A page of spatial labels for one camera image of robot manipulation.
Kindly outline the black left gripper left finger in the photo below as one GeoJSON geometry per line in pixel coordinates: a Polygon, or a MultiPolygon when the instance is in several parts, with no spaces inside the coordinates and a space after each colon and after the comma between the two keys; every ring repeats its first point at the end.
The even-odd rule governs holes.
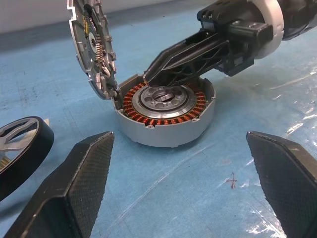
{"type": "Polygon", "coordinates": [[[89,238],[105,192],[113,132],[78,142],[3,238],[89,238]]]}

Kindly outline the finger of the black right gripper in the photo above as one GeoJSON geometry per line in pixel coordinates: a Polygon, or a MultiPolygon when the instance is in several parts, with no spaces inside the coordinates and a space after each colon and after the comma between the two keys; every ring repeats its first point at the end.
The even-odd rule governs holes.
{"type": "Polygon", "coordinates": [[[154,67],[154,65],[159,65],[160,62],[163,62],[167,56],[187,46],[191,46],[192,44],[197,44],[202,41],[228,41],[228,40],[219,36],[218,33],[214,33],[211,31],[199,31],[196,34],[182,40],[181,42],[159,53],[159,55],[150,64],[149,68],[144,72],[144,81],[148,82],[148,71],[151,70],[154,67]]]}
{"type": "Polygon", "coordinates": [[[148,71],[150,87],[180,86],[220,65],[228,41],[202,41],[178,50],[148,71]]]}

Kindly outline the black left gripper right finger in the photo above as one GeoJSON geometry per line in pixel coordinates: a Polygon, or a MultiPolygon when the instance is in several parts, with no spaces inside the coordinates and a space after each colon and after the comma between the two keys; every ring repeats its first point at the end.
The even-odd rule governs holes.
{"type": "Polygon", "coordinates": [[[265,198],[287,238],[317,238],[317,160],[299,143],[246,134],[265,198]]]}

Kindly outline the grey motor housing copper windings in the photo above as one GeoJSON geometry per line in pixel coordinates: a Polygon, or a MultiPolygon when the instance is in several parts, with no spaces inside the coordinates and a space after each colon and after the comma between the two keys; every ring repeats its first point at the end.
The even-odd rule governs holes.
{"type": "Polygon", "coordinates": [[[209,126],[215,89],[196,78],[178,87],[149,87],[134,75],[113,99],[116,120],[132,141],[153,147],[177,147],[197,139],[209,126]]]}

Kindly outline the grey round motor lid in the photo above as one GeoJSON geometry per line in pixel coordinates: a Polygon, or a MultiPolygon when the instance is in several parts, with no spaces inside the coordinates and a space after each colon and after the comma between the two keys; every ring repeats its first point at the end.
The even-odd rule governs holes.
{"type": "Polygon", "coordinates": [[[101,0],[66,0],[77,60],[94,92],[103,100],[117,96],[116,54],[101,0]]]}

